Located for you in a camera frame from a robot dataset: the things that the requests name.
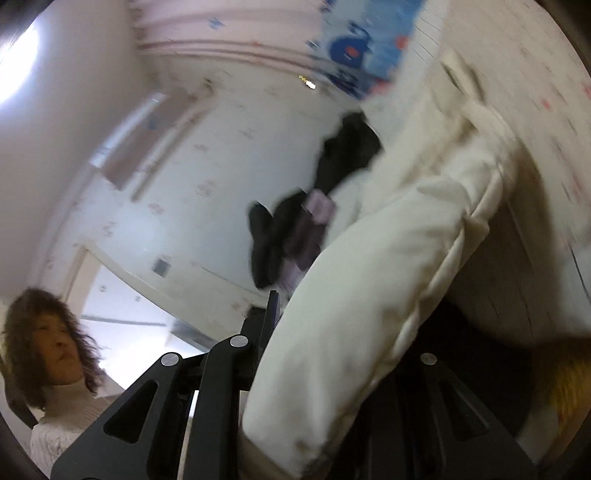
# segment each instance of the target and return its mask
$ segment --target white turtleneck sweater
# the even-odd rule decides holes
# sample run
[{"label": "white turtleneck sweater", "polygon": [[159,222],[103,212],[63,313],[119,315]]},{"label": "white turtleneck sweater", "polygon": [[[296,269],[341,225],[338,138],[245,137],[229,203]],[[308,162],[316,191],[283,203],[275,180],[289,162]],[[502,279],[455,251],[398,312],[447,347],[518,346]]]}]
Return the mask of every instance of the white turtleneck sweater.
[{"label": "white turtleneck sweater", "polygon": [[45,415],[31,434],[31,458],[48,477],[57,458],[92,424],[116,397],[95,398],[84,379],[44,388]]}]

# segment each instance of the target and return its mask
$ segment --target white cushion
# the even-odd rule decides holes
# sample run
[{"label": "white cushion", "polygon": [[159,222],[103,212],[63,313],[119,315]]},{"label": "white cushion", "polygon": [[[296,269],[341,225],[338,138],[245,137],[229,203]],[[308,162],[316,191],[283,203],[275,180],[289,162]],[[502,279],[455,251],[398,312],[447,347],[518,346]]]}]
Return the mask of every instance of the white cushion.
[{"label": "white cushion", "polygon": [[324,476],[512,188],[518,141],[462,86],[469,75],[451,80],[461,60],[444,62],[375,163],[363,216],[318,257],[267,346],[242,419],[244,477]]}]

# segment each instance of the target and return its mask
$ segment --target white pillow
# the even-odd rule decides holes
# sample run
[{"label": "white pillow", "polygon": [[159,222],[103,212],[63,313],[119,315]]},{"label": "white pillow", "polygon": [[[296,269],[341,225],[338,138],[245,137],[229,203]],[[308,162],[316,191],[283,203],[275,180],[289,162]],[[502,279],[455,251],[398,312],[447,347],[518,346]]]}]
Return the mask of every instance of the white pillow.
[{"label": "white pillow", "polygon": [[450,75],[461,59],[444,63],[376,162],[363,216],[316,259],[267,346],[242,418],[244,477],[324,476],[512,189],[519,142],[462,86],[470,76]]}]

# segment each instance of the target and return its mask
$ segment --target ceiling light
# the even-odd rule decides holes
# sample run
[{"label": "ceiling light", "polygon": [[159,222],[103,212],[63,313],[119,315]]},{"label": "ceiling light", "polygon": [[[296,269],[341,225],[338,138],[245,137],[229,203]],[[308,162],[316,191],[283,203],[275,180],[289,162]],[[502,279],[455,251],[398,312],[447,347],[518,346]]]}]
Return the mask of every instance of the ceiling light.
[{"label": "ceiling light", "polygon": [[38,46],[39,34],[33,24],[3,55],[0,60],[0,103],[25,82],[35,63]]},{"label": "ceiling light", "polygon": [[298,78],[304,82],[306,84],[307,87],[311,88],[312,90],[314,90],[316,88],[316,84],[314,82],[309,81],[306,77],[304,77],[303,75],[298,75]]}]

